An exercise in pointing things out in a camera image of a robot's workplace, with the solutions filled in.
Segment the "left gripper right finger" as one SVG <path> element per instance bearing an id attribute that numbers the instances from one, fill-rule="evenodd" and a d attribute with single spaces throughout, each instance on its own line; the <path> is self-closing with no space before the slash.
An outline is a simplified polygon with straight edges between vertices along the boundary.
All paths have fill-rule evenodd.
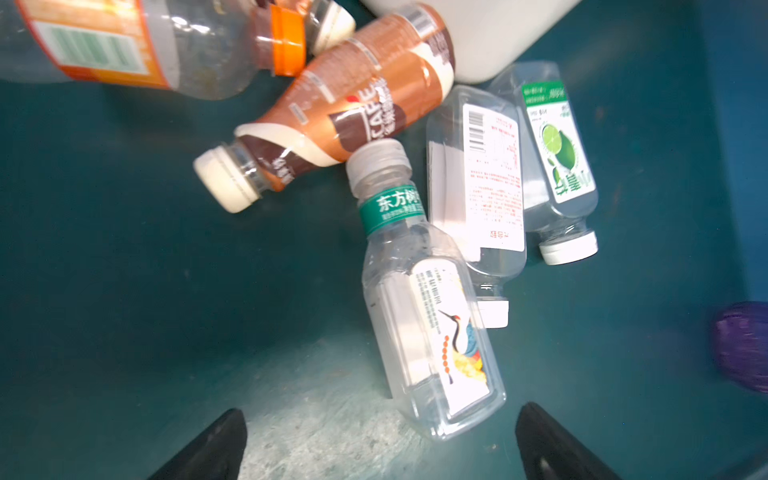
<path id="1" fill-rule="evenodd" d="M 620 480 L 607 464 L 537 403 L 528 402 L 521 408 L 515 435 L 528 480 Z"/>

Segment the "clear bottle pink label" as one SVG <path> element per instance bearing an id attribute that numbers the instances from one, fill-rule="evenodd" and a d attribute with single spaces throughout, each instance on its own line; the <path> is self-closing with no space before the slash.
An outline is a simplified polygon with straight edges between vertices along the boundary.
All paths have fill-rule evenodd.
<path id="1" fill-rule="evenodd" d="M 509 324 L 507 282 L 527 262 L 519 118 L 487 91 L 458 85 L 428 117 L 428 217 L 470 271 L 484 325 Z"/>

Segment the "clear bottle green neck label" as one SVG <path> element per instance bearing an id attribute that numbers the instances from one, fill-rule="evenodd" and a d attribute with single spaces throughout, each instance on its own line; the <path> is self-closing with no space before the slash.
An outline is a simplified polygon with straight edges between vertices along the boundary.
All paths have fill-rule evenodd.
<path id="1" fill-rule="evenodd" d="M 400 142 L 362 146 L 346 172 L 367 239 L 364 299 L 393 400 L 415 430 L 451 439 L 506 400 L 468 267 L 428 221 Z"/>

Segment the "brown label bottle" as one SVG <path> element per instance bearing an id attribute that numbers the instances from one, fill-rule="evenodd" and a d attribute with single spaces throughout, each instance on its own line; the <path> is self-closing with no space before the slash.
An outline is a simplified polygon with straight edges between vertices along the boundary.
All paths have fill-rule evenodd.
<path id="1" fill-rule="evenodd" d="M 351 37 L 356 30 L 352 15 L 336 1 L 330 0 L 256 0 L 251 7 L 271 5 L 287 9 L 301 17 L 307 51 L 317 56 L 324 50 Z"/>

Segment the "clear bottle lime label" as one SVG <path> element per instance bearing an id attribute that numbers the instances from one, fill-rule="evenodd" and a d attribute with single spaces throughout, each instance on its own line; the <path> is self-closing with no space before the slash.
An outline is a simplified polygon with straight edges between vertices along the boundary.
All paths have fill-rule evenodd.
<path id="1" fill-rule="evenodd" d="M 515 62 L 490 84 L 520 119 L 524 224 L 548 265 L 577 262 L 598 252 L 586 224 L 599 200 L 560 70 L 552 61 Z"/>

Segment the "clear bottle orange label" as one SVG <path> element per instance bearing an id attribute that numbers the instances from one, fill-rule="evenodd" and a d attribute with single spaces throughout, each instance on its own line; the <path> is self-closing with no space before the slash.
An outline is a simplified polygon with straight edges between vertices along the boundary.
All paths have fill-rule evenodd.
<path id="1" fill-rule="evenodd" d="M 1 78 L 95 82 L 233 97 L 260 71 L 295 77 L 301 15 L 247 1 L 4 1 Z"/>

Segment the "purple spiky ball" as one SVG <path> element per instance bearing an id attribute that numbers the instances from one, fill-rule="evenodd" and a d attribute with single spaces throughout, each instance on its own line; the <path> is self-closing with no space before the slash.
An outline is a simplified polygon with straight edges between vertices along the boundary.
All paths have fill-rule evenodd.
<path id="1" fill-rule="evenodd" d="M 749 390 L 767 393 L 767 303 L 748 301 L 722 310 L 712 326 L 718 369 Z"/>

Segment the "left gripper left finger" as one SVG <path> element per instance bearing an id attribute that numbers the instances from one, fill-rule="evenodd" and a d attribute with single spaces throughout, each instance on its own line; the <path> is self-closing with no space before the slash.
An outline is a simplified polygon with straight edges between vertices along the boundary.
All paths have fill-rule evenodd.
<path id="1" fill-rule="evenodd" d="M 225 411 L 153 473 L 156 479 L 237 479 L 247 445 L 247 426 L 240 409 Z"/>

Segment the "white plastic waste bin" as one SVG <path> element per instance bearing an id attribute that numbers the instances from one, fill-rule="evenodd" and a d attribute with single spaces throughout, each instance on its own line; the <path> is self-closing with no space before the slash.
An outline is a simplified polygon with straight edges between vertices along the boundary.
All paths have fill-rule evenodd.
<path id="1" fill-rule="evenodd" d="M 444 20 L 456 60 L 455 81 L 498 75 L 570 13 L 580 0 L 425 0 Z"/>

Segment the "brown bottle white cap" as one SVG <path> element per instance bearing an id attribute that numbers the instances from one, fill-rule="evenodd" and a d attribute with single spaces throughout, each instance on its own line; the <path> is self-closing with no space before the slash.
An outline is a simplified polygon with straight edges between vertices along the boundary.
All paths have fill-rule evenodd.
<path id="1" fill-rule="evenodd" d="M 218 203 L 238 213 L 298 177 L 341 164 L 437 108 L 455 78 L 448 26 L 424 3 L 403 5 L 310 62 L 276 104 L 193 162 Z"/>

